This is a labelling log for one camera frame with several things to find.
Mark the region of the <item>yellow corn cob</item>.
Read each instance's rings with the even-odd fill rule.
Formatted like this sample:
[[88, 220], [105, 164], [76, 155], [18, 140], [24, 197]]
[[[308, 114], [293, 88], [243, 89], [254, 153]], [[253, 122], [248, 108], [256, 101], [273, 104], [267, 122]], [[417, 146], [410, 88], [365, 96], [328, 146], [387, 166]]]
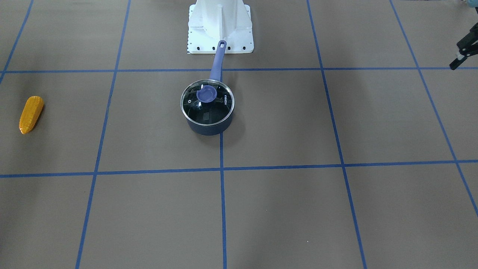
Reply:
[[34, 129], [43, 106], [44, 101], [39, 96], [31, 96], [27, 99], [19, 118], [19, 130], [22, 134], [29, 133]]

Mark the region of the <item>glass pot lid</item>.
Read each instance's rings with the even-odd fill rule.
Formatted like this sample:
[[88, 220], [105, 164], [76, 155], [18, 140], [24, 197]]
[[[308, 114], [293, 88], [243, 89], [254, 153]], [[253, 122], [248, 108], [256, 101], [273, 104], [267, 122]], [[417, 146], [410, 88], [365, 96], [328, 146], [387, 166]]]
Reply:
[[231, 88], [225, 83], [202, 79], [184, 89], [180, 108], [192, 124], [210, 127], [232, 119], [235, 98]]

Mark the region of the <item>dark blue saucepan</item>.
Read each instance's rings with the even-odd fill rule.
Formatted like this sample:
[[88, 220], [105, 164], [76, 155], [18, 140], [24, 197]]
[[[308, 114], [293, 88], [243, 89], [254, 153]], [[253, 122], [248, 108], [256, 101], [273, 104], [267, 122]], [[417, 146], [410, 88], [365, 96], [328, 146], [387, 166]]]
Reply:
[[181, 94], [181, 112], [190, 129], [202, 136], [224, 132], [233, 119], [235, 97], [221, 78], [227, 48], [227, 42], [220, 40], [209, 78], [189, 84]]

